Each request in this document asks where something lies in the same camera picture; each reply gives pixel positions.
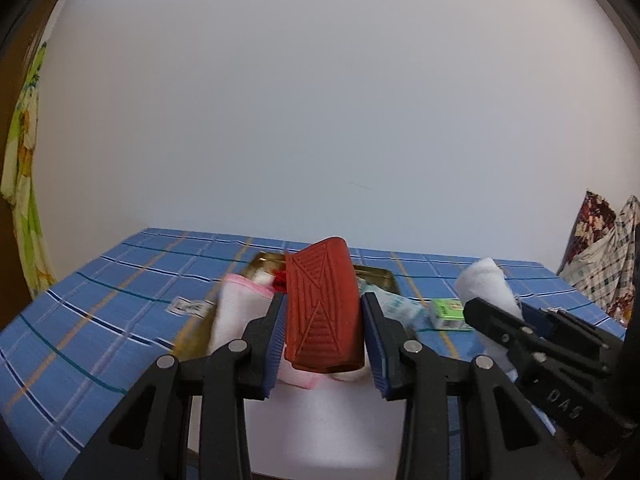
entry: blue gripper pad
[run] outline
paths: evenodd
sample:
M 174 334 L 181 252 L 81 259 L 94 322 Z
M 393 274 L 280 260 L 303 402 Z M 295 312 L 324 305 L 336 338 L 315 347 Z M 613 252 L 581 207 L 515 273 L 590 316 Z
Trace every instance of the blue gripper pad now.
M 526 303 L 522 304 L 522 317 L 525 322 L 533 325 L 536 329 L 536 334 L 540 337 L 551 336 L 551 330 L 553 324 L 546 320 L 546 316 L 540 309 L 533 308 Z
M 269 397 L 269 393 L 273 390 L 278 379 L 278 368 L 280 367 L 280 359 L 282 358 L 282 348 L 284 346 L 284 337 L 287 329 L 287 295 L 285 294 L 280 303 L 280 309 L 276 316 L 273 330 L 267 351 L 264 355 L 264 379 L 262 380 L 262 392 L 265 397 Z
M 386 396 L 390 391 L 390 384 L 386 373 L 386 352 L 382 343 L 382 338 L 378 332 L 376 325 L 376 316 L 372 312 L 372 308 L 377 308 L 382 316 L 382 311 L 376 300 L 375 305 L 370 305 L 367 299 L 367 294 L 363 294 L 360 297 L 360 308 L 362 310 L 362 322 L 364 325 L 364 342 L 367 346 L 367 354 L 369 354 L 369 361 L 371 363 L 371 375 L 376 388 L 380 390 L 382 396 L 386 399 Z

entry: curtain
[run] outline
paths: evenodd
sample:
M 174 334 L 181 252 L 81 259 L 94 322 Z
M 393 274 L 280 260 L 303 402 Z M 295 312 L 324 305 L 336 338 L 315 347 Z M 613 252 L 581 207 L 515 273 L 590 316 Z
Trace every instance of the curtain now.
M 44 42 L 31 63 L 15 105 L 0 181 L 0 193 L 12 208 L 20 263 L 32 298 L 56 282 L 44 247 L 31 176 L 38 126 L 38 80 L 46 50 Z

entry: red rubber block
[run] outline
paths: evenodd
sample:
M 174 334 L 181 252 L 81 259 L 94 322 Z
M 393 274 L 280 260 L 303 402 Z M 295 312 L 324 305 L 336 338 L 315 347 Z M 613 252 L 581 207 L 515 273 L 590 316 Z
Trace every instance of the red rubber block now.
M 327 238 L 286 255 L 287 347 L 298 370 L 321 374 L 364 366 L 356 273 L 347 244 Z

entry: blue checkered tablecloth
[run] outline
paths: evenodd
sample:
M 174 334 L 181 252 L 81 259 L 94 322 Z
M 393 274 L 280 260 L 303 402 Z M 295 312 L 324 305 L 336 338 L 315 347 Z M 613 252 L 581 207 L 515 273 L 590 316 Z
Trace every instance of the blue checkered tablecloth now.
M 224 274 L 260 251 L 295 252 L 298 242 L 146 229 L 86 264 L 0 333 L 0 409 L 46 480 L 60 480 L 84 444 L 144 370 L 171 351 L 191 318 L 166 311 L 177 296 L 211 299 Z M 355 264 L 393 272 L 402 295 L 455 297 L 453 283 L 476 258 L 350 249 Z M 510 287 L 534 307 L 560 306 L 618 337 L 624 329 L 535 262 L 498 260 Z M 482 352 L 475 332 L 418 338 L 445 356 Z

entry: small green package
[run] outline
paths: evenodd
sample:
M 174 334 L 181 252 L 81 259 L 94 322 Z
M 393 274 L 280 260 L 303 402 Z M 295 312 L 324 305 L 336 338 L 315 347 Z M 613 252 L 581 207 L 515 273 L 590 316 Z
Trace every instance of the small green package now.
M 429 316 L 436 330 L 471 330 L 465 322 L 460 300 L 430 300 Z

